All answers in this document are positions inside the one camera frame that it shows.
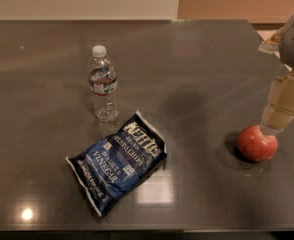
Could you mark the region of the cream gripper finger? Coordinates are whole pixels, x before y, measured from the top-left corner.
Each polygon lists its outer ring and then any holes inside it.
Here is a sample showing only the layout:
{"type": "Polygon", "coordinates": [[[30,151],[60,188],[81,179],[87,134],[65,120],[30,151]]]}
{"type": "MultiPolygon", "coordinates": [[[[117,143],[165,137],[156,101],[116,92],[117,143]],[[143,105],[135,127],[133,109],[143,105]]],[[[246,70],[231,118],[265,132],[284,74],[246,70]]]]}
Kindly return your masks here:
{"type": "Polygon", "coordinates": [[[264,40],[258,50],[266,54],[273,54],[280,50],[281,38],[284,28],[281,27],[275,31],[269,38],[264,40]]]}
{"type": "Polygon", "coordinates": [[[271,83],[260,123],[263,135],[277,135],[294,119],[294,70],[271,83]]]}

